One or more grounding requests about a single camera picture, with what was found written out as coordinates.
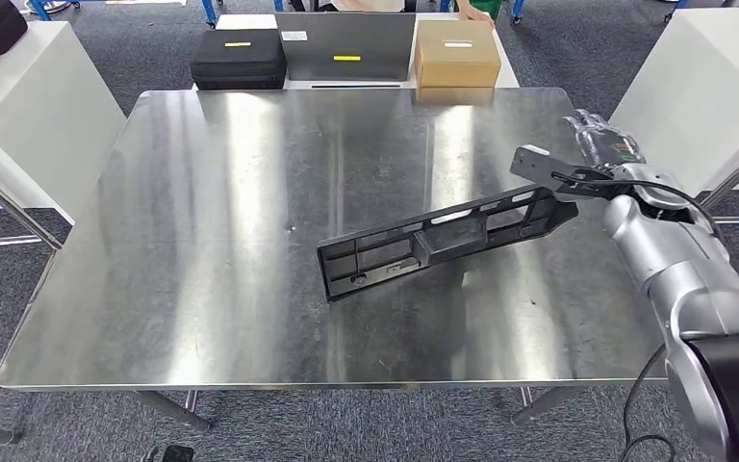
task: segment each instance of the person's hand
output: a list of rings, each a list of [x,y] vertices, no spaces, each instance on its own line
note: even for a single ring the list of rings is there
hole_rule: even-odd
[[[471,3],[469,3],[469,0],[457,0],[457,12],[460,14],[461,19],[467,19],[469,21],[483,21],[488,23],[490,26],[495,27],[494,20],[484,12],[473,7]]]

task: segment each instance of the person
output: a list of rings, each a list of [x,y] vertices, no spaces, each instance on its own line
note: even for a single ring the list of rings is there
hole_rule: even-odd
[[[493,19],[471,4],[471,0],[455,0],[461,19],[483,21],[494,27]],[[401,12],[404,0],[332,0],[321,11],[330,12]]]

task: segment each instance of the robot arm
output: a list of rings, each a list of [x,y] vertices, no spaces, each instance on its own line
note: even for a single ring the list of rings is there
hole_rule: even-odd
[[[647,165],[629,136],[580,114],[584,124],[570,121],[588,167],[522,146],[512,171],[558,200],[609,200],[605,228],[658,319],[685,424],[703,450],[739,461],[739,276],[711,218],[662,189],[680,190],[674,177]]]

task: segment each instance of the white table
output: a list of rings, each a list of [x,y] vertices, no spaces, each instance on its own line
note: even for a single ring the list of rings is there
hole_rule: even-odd
[[[0,56],[0,188],[77,218],[126,117],[66,22],[30,22]]]
[[[610,121],[690,194],[735,186],[739,8],[678,10]]]
[[[415,69],[412,66],[415,53],[415,34],[418,32],[418,23],[423,20],[457,20],[456,13],[416,13],[415,33],[412,36],[412,54],[409,59],[409,80],[406,82],[357,82],[357,81],[322,81],[322,80],[285,80],[285,90],[311,89],[315,86],[354,86],[367,85],[398,85],[402,89],[414,89],[418,86],[415,80]],[[276,29],[276,18],[273,14],[224,14],[219,17],[217,30],[247,30],[247,29]],[[520,86],[514,69],[505,56],[502,42],[497,35],[497,30],[492,29],[492,36],[497,45],[497,52],[501,61],[499,75],[495,87],[499,89],[515,89]]]

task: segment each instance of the gray carpet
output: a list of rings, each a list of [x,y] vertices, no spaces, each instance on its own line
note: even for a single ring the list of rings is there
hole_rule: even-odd
[[[228,0],[230,13],[268,13],[269,0]],[[421,1],[422,9],[434,8]],[[524,86],[555,86],[574,104],[606,116],[663,29],[670,6],[655,0],[527,0],[524,21],[497,24]],[[195,0],[185,8],[85,3],[56,16],[70,20],[124,112],[145,90],[186,89],[187,62],[207,29]],[[739,193],[718,215],[739,214]],[[38,219],[57,235],[65,223]],[[739,270],[739,227],[726,227]],[[0,234],[18,232],[0,212]],[[38,280],[41,245],[0,248],[0,356]],[[0,397],[0,426],[25,432],[0,448],[0,461],[138,461],[152,445],[182,444],[195,460],[615,460],[622,439],[625,388],[588,387],[523,427],[514,389],[386,391],[237,391],[200,395],[206,434],[185,428],[120,394],[20,394]],[[673,439],[678,460],[709,460],[685,435],[665,386],[647,386],[633,427]],[[656,445],[638,461],[664,460]]]

